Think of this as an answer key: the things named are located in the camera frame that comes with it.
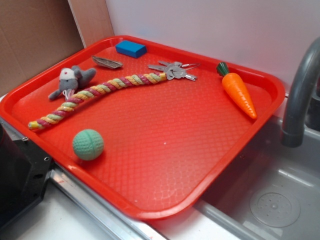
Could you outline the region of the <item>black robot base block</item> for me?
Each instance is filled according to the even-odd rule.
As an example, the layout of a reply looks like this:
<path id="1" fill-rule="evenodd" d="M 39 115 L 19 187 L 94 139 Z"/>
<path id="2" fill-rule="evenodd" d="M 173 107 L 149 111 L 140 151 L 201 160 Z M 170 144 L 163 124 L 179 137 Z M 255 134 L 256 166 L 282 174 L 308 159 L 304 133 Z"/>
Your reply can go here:
<path id="1" fill-rule="evenodd" d="M 52 157 L 30 139 L 13 140 L 0 126 L 0 229 L 44 198 Z"/>

